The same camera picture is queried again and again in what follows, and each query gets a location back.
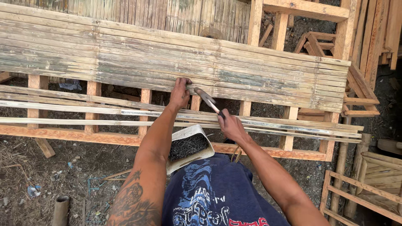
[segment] tattooed arm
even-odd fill
[[[177,78],[170,102],[142,140],[135,155],[133,170],[121,187],[107,222],[108,226],[159,226],[166,186],[166,162],[172,144],[174,119],[187,105],[188,78]]]

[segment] dirt ground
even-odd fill
[[[320,2],[339,5],[339,0],[322,0]],[[274,15],[266,14],[265,19],[275,23],[275,18],[270,18],[270,16]],[[286,34],[285,51],[293,51],[300,36],[308,31],[334,33],[335,23],[296,16],[295,26],[289,28]],[[272,34],[268,37],[265,47],[270,47],[271,42]],[[379,70],[375,93],[381,103],[378,106],[381,115],[373,118],[355,118],[352,122],[353,125],[365,126],[364,132],[372,134],[373,140],[378,140],[379,138],[397,140],[400,136],[400,131],[396,130],[395,123],[397,120],[400,122],[401,117],[400,114],[397,114],[398,108],[400,108],[400,105],[397,104],[400,95],[398,97],[397,91],[389,83],[389,79],[395,76],[397,76],[396,73],[389,71],[387,67],[381,67]],[[85,94],[86,82],[81,81],[80,83],[83,89],[72,92]],[[27,87],[27,79],[14,78],[4,84]],[[51,84],[49,89],[70,92],[59,88],[58,84]],[[103,84],[102,91],[102,96],[108,97],[110,95],[107,84]],[[114,91],[137,97],[140,95],[140,90],[136,88],[114,86]],[[158,91],[154,91],[152,94],[152,104],[159,105],[162,102],[162,94],[164,97],[162,101],[165,105],[168,104],[170,94]],[[228,108],[230,113],[238,115],[240,101],[228,99],[217,99],[217,101],[218,108]],[[0,110],[1,117],[27,116],[26,109],[0,108]],[[201,104],[201,110],[211,112],[211,109],[204,102]],[[252,104],[252,116],[279,118],[282,114],[283,106],[262,103]],[[83,113],[50,111],[48,117],[55,119],[84,119],[85,115]],[[138,120],[137,117],[124,115],[101,115],[101,119]],[[84,128],[82,125],[61,125],[58,127]],[[100,129],[108,132],[137,134],[136,127],[100,126]],[[207,135],[212,134],[208,137],[210,141],[223,141],[223,135],[219,130],[204,129],[204,131]],[[279,136],[263,134],[251,134],[251,136],[261,146],[276,147],[279,144]],[[81,225],[83,220],[86,221],[85,225],[104,225],[108,218],[109,205],[113,203],[113,199],[123,182],[110,181],[103,184],[101,180],[90,179],[90,187],[95,189],[91,189],[89,194],[88,179],[104,177],[130,169],[133,165],[137,147],[51,139],[48,139],[48,141],[55,150],[56,155],[46,159],[32,138],[0,135],[0,167],[13,164],[22,165],[22,168],[0,168],[0,225],[49,225],[53,216],[55,199],[64,194],[70,196],[69,225]],[[318,146],[319,142],[315,140],[295,138],[293,148],[317,150]],[[377,151],[375,147],[370,148],[373,151]],[[346,176],[350,175],[354,151],[355,145],[350,144],[346,163]],[[324,172],[327,169],[334,171],[337,152],[338,144],[336,143],[332,162],[294,159],[277,160],[294,177],[318,207]],[[80,158],[72,164],[72,167],[68,166],[68,162],[73,161],[77,156]],[[253,172],[253,184],[257,191],[280,211],[275,201],[265,191],[261,181],[258,180],[255,169],[248,157],[242,156],[242,162]],[[31,199],[27,194],[28,184],[23,170],[33,185],[41,187],[39,190],[41,194],[34,199]],[[126,176],[121,175],[117,178],[125,178]],[[84,200],[86,214],[82,216]],[[361,225],[367,225],[371,222],[371,219],[358,216],[357,221]]]

